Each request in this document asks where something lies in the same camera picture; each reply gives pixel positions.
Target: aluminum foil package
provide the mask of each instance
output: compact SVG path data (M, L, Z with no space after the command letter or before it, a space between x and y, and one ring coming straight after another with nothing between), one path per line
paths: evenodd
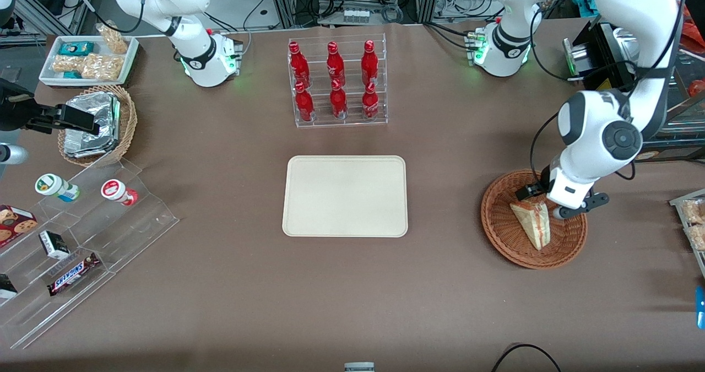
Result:
M63 151L70 158L85 158L110 153L119 144L120 101L113 93L78 95L67 101L69 106L95 116L100 126L98 135L83 131L66 130Z

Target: wrapped sandwich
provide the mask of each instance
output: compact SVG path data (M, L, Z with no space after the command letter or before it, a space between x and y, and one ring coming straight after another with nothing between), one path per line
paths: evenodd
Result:
M551 227L549 226L549 209L543 201L532 203L529 201L515 201L509 204L514 216L522 224L534 248L541 251L551 241Z

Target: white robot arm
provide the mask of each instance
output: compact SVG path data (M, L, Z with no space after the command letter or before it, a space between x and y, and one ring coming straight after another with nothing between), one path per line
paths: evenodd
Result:
M197 85L213 87L239 71L239 51L234 42L222 35L209 35L194 16L204 13L210 0L116 1L123 11L169 37L181 54L186 74Z
M607 203L607 194L592 193L594 183L629 164L665 119L680 22L677 0L595 1L603 18L639 41L637 85L627 95L579 91L561 106L557 124L566 149L542 171L538 184L517 192L518 198L547 193L560 206L554 210L558 218Z
M541 23L541 14L530 24L539 10L536 3L553 0L497 0L504 4L504 14L500 23L490 23L477 28L478 36L474 47L474 65L480 66L493 76L506 77L516 73L526 62L529 53L529 35Z

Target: cookie box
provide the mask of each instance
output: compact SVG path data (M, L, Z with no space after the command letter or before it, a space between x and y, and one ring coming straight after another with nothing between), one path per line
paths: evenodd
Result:
M37 226L32 212L0 204L0 248Z

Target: yogurt bottle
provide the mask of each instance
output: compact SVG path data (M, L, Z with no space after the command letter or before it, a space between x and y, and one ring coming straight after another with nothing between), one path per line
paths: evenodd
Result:
M136 203L139 198L134 189L128 188L124 183L118 181L117 179L111 179L108 182L105 182L103 187L100 188L100 193L104 198L107 198L110 201L117 201L126 207Z
M61 201L70 203L81 194L78 186L69 184L60 176L55 174L44 174L37 179L35 190L43 196L56 197Z

